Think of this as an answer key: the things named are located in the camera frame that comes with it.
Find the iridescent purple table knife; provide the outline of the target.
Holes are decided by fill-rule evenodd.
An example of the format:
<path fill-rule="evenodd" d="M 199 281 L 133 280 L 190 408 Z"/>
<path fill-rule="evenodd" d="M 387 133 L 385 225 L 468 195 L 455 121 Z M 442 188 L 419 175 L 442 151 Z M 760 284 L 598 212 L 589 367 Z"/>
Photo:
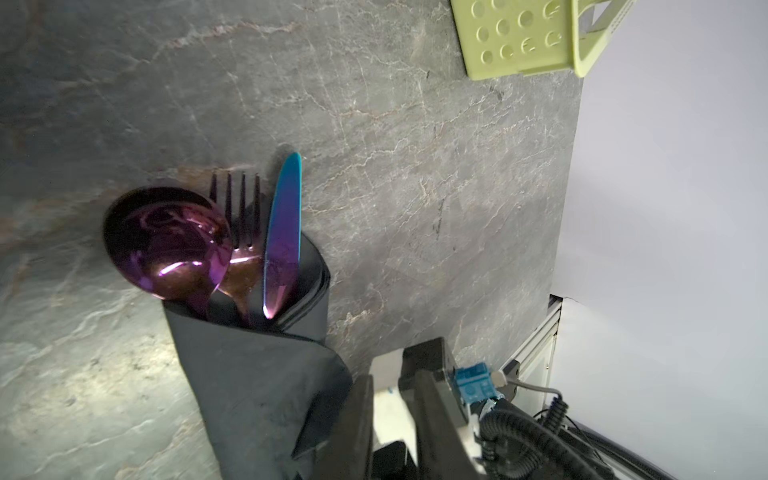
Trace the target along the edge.
<path fill-rule="evenodd" d="M 263 307 L 274 319 L 286 305 L 299 275 L 301 250 L 302 157 L 284 161 L 271 205 L 263 270 Z"/>

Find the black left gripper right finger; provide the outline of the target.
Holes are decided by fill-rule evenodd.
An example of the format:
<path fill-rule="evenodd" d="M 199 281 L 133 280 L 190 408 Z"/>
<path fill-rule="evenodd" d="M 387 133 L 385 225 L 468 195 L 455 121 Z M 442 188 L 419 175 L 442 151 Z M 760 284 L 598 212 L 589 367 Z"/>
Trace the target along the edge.
<path fill-rule="evenodd" d="M 431 372 L 415 374 L 413 418 L 420 479 L 479 479 L 439 395 Z"/>

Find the purple metallic spoon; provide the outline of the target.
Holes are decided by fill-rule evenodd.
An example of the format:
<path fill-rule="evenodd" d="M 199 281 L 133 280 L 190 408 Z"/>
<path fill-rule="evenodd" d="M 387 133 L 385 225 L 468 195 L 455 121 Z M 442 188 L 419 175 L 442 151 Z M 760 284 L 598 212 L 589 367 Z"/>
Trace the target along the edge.
<path fill-rule="evenodd" d="M 132 285 L 183 303 L 199 319 L 228 271 L 233 237 L 223 211 L 192 190 L 159 186 L 117 199 L 103 221 L 103 241 Z"/>

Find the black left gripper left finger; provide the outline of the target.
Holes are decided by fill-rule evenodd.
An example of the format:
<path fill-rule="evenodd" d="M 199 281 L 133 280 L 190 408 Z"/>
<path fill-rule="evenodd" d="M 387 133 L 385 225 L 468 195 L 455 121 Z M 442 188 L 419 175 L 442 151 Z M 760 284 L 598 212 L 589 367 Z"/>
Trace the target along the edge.
<path fill-rule="evenodd" d="M 374 381 L 357 378 L 314 466 L 312 480 L 370 479 L 372 471 Z"/>

